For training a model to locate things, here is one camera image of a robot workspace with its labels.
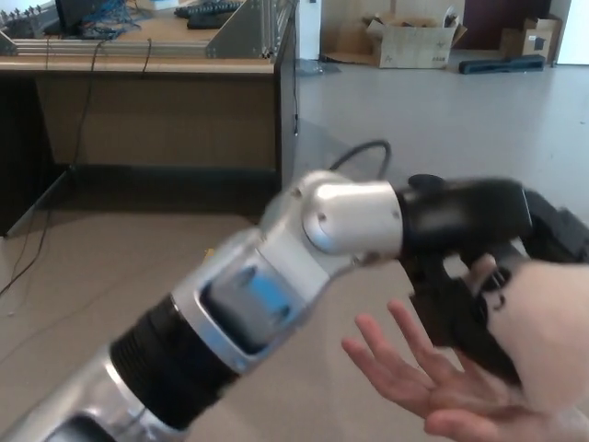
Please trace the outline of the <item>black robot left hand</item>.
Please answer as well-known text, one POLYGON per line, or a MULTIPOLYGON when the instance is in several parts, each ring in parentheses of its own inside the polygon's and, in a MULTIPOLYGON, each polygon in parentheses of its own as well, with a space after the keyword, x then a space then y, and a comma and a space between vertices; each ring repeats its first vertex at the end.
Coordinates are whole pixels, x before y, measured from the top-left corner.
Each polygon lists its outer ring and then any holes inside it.
POLYGON ((525 255, 546 262, 588 262, 588 227, 567 209, 508 179, 446 181, 415 175, 400 193, 403 219, 401 265, 410 297, 432 343, 451 347, 509 385, 521 380, 513 360, 487 330, 490 308, 445 269, 456 254, 466 265, 489 253, 500 265, 525 255))

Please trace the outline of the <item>person's bare hand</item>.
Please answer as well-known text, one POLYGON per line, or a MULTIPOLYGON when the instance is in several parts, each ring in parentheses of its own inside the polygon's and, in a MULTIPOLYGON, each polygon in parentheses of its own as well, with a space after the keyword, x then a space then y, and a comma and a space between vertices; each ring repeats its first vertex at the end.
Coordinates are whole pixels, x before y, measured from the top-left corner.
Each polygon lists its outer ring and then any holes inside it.
POLYGON ((453 441, 565 441, 574 435, 561 415, 533 413, 514 405, 507 391, 485 379, 461 358, 461 370, 434 349, 398 301, 387 305, 417 365, 390 343, 376 320, 360 314, 355 325, 362 342, 341 345, 376 392, 420 417, 424 432, 453 441))

